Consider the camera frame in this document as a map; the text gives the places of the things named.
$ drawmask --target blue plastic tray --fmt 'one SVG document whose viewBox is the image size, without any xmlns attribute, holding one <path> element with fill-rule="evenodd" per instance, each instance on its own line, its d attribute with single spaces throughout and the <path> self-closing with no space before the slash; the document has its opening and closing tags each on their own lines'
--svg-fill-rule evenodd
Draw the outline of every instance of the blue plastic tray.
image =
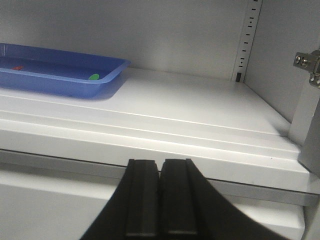
<svg viewBox="0 0 320 240">
<path fill-rule="evenodd" d="M 131 62 L 91 54 L 0 43 L 0 86 L 90 98 Z M 98 80 L 89 80 L 99 74 Z"/>
</svg>

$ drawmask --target white shelf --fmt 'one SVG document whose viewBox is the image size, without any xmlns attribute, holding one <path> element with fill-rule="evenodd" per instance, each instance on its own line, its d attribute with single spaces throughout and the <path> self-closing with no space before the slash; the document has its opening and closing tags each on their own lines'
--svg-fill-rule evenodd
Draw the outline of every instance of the white shelf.
<svg viewBox="0 0 320 240">
<path fill-rule="evenodd" d="M 207 177 L 320 193 L 290 124 L 243 83 L 128 68 L 111 98 L 0 88 L 0 149 L 126 165 L 192 158 Z"/>
<path fill-rule="evenodd" d="M 2 240 L 78 240 L 110 199 L 118 179 L 0 164 Z M 292 240 L 305 229 L 303 207 L 225 196 L 265 227 Z"/>
</svg>

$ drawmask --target perforated metal strip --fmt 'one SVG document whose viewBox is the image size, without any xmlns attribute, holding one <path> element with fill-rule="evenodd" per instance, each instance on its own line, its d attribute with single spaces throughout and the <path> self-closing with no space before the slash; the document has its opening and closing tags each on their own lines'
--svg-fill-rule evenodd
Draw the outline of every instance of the perforated metal strip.
<svg viewBox="0 0 320 240">
<path fill-rule="evenodd" d="M 255 38 L 262 1 L 263 0 L 248 0 L 238 52 L 233 68 L 232 81 L 244 81 L 252 44 Z"/>
</svg>

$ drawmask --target green object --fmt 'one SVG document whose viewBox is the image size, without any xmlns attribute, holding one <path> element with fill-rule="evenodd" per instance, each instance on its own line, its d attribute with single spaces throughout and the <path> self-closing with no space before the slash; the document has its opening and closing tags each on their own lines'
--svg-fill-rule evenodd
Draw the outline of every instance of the green object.
<svg viewBox="0 0 320 240">
<path fill-rule="evenodd" d="M 89 77 L 89 80 L 98 80 L 100 78 L 99 74 L 98 73 L 95 73 L 95 74 L 92 74 L 90 77 Z"/>
</svg>

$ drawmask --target hinge screw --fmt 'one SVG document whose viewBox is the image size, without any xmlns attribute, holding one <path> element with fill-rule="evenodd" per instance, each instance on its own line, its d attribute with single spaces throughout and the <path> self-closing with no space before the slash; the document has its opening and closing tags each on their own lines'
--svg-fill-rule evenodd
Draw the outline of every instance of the hinge screw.
<svg viewBox="0 0 320 240">
<path fill-rule="evenodd" d="M 299 64 L 300 61 L 301 61 L 301 56 L 296 56 L 294 60 L 295 64 Z"/>
<path fill-rule="evenodd" d="M 308 66 L 308 59 L 303 57 L 300 64 L 302 67 L 306 68 Z"/>
</svg>

